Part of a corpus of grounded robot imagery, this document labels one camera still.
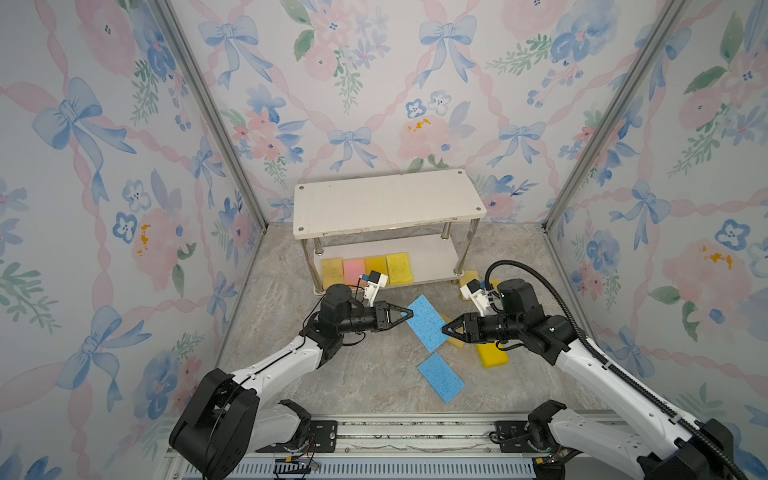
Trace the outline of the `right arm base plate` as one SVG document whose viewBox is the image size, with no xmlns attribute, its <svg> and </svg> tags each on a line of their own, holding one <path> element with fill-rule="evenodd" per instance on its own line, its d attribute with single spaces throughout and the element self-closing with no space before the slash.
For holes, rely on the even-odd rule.
<svg viewBox="0 0 768 480">
<path fill-rule="evenodd" d="M 553 439 L 535 441 L 528 431 L 528 422 L 524 420 L 496 421 L 488 437 L 502 453 L 533 453 L 564 457 L 574 452 L 574 449 L 563 447 Z"/>
</svg>

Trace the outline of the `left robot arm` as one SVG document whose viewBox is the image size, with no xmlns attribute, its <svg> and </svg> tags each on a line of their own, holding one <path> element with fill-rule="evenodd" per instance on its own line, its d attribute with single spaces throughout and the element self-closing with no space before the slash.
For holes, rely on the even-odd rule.
<svg viewBox="0 0 768 480">
<path fill-rule="evenodd" d="M 287 346 L 232 373 L 219 368 L 207 373 L 174 426 L 170 447 L 205 479 L 226 478 L 247 453 L 262 448 L 310 449 L 306 409 L 291 400 L 267 409 L 261 403 L 328 363 L 346 335 L 387 331 L 413 315 L 386 301 L 365 305 L 349 286 L 331 286 Z"/>
</svg>

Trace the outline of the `bright yellow sponge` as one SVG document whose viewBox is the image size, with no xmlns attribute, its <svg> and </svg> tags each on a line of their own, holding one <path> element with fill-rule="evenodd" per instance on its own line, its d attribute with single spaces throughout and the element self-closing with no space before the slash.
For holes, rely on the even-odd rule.
<svg viewBox="0 0 768 480">
<path fill-rule="evenodd" d="M 494 344 L 481 344 L 476 346 L 478 357 L 485 369 L 491 369 L 509 363 L 508 354 L 500 350 Z"/>
</svg>

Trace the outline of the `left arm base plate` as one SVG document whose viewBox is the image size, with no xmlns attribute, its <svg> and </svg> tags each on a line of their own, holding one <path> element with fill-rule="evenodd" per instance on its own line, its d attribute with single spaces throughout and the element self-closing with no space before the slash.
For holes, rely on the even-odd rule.
<svg viewBox="0 0 768 480">
<path fill-rule="evenodd" d="M 336 449 L 338 422 L 335 420 L 310 420 L 298 430 L 286 443 L 270 444 L 258 453 L 333 453 Z"/>
</svg>

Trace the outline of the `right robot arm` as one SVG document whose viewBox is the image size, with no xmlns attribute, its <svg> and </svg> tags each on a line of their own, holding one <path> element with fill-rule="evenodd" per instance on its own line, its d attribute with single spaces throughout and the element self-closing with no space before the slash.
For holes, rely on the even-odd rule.
<svg viewBox="0 0 768 480">
<path fill-rule="evenodd" d="M 540 464 L 558 469 L 583 453 L 634 479 L 744 478 L 726 426 L 702 422 L 653 393 L 569 317 L 545 313 L 530 283 L 504 281 L 492 294 L 471 281 L 462 294 L 476 309 L 447 323 L 445 335 L 466 344 L 524 348 L 588 387 L 629 427 L 622 431 L 548 400 L 529 413 L 523 433 L 497 431 L 494 441 L 547 452 Z"/>
</svg>

